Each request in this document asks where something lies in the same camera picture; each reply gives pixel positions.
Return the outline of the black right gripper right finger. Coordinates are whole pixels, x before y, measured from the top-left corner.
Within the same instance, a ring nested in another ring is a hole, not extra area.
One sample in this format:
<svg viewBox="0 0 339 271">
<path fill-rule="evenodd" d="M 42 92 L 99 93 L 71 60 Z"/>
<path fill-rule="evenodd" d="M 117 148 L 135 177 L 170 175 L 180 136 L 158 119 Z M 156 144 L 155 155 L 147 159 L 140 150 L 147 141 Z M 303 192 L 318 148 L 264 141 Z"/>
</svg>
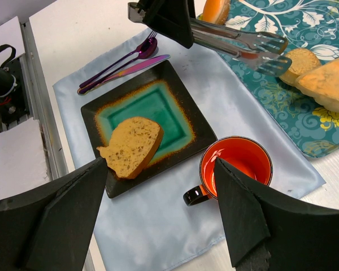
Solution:
<svg viewBox="0 0 339 271">
<path fill-rule="evenodd" d="M 339 210 L 287 196 L 216 159 L 215 185 L 236 270 L 339 270 Z"/>
</svg>

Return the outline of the small round bread roll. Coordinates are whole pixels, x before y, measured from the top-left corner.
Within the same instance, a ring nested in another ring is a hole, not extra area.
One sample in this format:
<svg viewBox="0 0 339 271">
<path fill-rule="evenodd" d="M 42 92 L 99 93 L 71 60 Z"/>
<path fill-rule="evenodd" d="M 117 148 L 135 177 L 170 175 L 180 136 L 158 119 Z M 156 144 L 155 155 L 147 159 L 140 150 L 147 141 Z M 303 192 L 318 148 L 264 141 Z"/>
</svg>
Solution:
<svg viewBox="0 0 339 271">
<path fill-rule="evenodd" d="M 299 76 L 321 66 L 317 56 L 308 49 L 297 48 L 290 50 L 285 54 L 285 57 L 291 59 L 292 64 L 279 79 L 290 86 L 294 85 Z"/>
</svg>

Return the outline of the metal serving tongs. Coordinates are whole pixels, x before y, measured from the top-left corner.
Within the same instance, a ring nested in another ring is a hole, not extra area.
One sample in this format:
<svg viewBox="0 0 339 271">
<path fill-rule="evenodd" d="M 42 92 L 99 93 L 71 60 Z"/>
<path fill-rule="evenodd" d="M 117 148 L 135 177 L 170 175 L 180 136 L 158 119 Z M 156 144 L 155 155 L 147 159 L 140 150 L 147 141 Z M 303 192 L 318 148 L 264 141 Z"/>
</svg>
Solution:
<svg viewBox="0 0 339 271">
<path fill-rule="evenodd" d="M 137 3 L 128 3 L 128 19 L 144 24 L 142 19 L 145 13 L 137 7 Z M 291 59 L 282 55 L 288 40 L 277 34 L 236 30 L 198 20 L 196 17 L 190 19 L 190 26 L 193 44 L 227 54 L 264 75 L 279 77 L 292 64 Z"/>
</svg>

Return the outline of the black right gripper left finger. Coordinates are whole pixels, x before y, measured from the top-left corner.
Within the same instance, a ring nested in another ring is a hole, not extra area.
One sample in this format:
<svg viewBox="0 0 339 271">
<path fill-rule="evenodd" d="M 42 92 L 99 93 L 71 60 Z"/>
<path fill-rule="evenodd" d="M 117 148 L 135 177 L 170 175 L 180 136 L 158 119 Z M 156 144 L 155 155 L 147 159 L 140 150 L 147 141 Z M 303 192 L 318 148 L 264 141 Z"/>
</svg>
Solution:
<svg viewBox="0 0 339 271">
<path fill-rule="evenodd" d="M 97 158 L 0 200 L 0 270 L 82 270 L 107 174 Z"/>
</svg>

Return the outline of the brown bread slice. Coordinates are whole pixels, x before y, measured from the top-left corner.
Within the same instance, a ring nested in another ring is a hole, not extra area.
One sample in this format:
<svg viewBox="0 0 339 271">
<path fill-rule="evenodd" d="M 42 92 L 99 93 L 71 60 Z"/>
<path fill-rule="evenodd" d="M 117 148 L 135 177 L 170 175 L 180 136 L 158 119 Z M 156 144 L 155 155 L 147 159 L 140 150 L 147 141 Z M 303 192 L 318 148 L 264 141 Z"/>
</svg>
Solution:
<svg viewBox="0 0 339 271">
<path fill-rule="evenodd" d="M 108 146 L 97 150 L 118 178 L 134 179 L 155 155 L 163 135 L 162 127 L 155 121 L 131 117 L 114 129 Z"/>
</svg>

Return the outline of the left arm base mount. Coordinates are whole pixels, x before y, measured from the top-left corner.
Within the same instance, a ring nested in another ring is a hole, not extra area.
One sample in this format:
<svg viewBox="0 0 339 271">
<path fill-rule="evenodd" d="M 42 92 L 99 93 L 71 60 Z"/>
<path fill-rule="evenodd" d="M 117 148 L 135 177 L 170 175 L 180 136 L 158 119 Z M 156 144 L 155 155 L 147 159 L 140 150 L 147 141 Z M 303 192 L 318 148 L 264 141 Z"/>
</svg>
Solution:
<svg viewBox="0 0 339 271">
<path fill-rule="evenodd" d="M 22 64 L 16 49 L 0 45 L 0 132 L 10 129 L 31 115 Z"/>
</svg>

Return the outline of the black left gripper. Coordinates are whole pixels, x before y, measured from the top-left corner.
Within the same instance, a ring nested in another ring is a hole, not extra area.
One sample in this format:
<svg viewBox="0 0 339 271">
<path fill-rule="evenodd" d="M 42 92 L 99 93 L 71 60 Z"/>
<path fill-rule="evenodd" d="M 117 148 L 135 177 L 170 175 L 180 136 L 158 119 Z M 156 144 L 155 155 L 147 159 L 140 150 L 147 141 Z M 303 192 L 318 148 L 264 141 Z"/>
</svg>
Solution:
<svg viewBox="0 0 339 271">
<path fill-rule="evenodd" d="M 187 49 L 193 46 L 190 19 L 195 18 L 194 1 L 140 0 L 137 7 L 145 13 L 142 22 L 149 28 Z"/>
</svg>

